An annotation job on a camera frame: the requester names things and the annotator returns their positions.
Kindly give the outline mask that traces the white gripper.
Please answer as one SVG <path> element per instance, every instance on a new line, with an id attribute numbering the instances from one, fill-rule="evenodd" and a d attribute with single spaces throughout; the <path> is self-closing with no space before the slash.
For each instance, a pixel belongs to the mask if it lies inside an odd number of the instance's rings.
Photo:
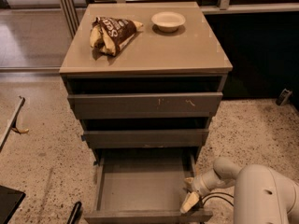
<path id="1" fill-rule="evenodd" d="M 186 214 L 190 211 L 191 208 L 199 202 L 200 196 L 204 197 L 213 189 L 216 189 L 221 184 L 221 179 L 213 169 L 210 169 L 194 178 L 185 178 L 184 183 L 187 187 L 192 186 L 193 192 L 189 192 L 186 195 L 185 200 L 180 207 L 180 212 L 182 214 Z"/>

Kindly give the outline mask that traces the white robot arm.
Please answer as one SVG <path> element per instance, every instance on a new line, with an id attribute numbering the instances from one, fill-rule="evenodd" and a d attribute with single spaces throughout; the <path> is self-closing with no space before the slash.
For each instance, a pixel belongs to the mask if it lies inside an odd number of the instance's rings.
<path id="1" fill-rule="evenodd" d="M 213 189 L 233 187 L 234 224 L 299 224 L 299 184 L 270 167 L 240 167 L 219 157 L 209 171 L 185 183 L 189 192 L 180 207 L 183 214 Z"/>

